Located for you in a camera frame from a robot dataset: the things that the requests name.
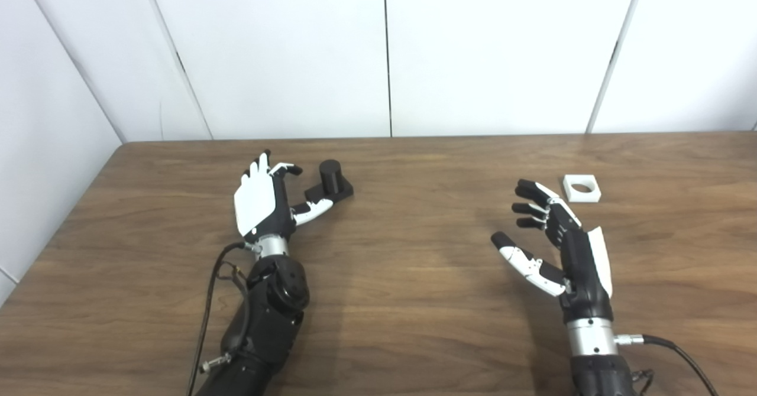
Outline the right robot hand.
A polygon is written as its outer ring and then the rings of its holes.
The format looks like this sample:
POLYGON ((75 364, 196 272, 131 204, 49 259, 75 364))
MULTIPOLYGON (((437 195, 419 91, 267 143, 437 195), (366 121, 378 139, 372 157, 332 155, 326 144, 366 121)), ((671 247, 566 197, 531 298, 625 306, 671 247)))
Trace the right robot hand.
POLYGON ((602 229, 584 229, 567 202, 537 181, 518 180, 515 194, 526 200, 512 204, 520 214, 516 226, 543 232, 559 251, 561 266, 536 257, 498 231, 490 240, 500 255, 532 285, 557 297, 564 323, 592 318, 613 322, 613 280, 602 229))

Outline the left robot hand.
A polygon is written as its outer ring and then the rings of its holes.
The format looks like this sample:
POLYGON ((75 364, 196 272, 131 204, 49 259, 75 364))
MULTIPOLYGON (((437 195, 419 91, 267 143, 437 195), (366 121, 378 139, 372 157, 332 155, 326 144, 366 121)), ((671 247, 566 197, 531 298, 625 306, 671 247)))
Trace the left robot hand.
POLYGON ((303 169, 292 163, 272 165, 271 156, 266 149, 251 162, 234 194, 236 226, 249 244, 268 235, 289 241, 298 226, 318 218, 335 204, 330 197, 321 197, 290 205, 284 177, 298 176, 303 169))

